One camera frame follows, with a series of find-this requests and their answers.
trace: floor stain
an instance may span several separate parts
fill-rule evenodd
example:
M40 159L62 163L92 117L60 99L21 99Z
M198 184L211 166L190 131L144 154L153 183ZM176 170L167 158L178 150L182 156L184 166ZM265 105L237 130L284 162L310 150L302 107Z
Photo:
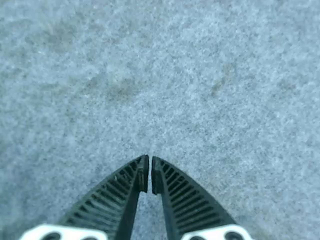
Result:
M61 21L55 24L47 24L47 32L44 34L44 43L57 53L64 53L73 44L76 38L76 27Z
M64 96L69 102L82 98L90 104L101 97L107 102L130 101L139 92L138 86L133 77L102 72L91 79L70 76L66 82L41 83L38 88L44 94L51 95L53 100Z
M236 64L235 63L227 63L223 66L222 69L223 77L218 80L214 86L211 88L211 96L215 97L221 88L227 83L231 82L232 79L235 78L236 75Z
M281 89L284 92L293 92L297 89L297 86L295 84L290 83L284 79L279 81L276 85L279 89Z

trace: gray textured surface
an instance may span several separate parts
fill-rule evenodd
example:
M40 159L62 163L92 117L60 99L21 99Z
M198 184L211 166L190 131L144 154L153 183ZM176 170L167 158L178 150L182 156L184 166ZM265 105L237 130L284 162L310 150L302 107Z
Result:
M257 240L318 239L319 36L318 0L0 1L0 236L149 154ZM165 238L142 194L132 239Z

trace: gray carpet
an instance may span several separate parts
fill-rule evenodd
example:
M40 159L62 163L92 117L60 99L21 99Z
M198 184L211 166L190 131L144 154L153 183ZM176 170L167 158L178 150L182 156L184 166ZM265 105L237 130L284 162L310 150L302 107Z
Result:
M0 238L142 154L257 240L320 223L320 1L1 0ZM167 238L141 194L133 240Z

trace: bolt hole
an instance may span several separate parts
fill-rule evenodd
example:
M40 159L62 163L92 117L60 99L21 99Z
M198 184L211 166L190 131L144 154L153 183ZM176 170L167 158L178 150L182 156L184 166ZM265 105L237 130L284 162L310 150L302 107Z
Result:
M84 238L82 240L98 240L98 239L96 239L95 237L86 237L86 238Z
M193 236L190 240L205 240L205 239L201 236Z
M58 232L51 232L47 235L45 235L41 240L60 240L61 235Z
M237 232L230 231L224 235L225 240L244 240L244 238Z

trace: ribbed gripper pad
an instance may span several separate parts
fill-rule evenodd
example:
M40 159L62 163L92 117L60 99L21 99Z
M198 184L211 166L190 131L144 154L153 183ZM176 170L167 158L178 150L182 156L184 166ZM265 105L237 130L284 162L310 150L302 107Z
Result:
M140 192L148 190L149 157L124 165L88 192L60 225L101 230L109 240L129 240Z
M198 183L167 161L152 158L152 192L162 195L169 240L183 234L235 224L227 211Z

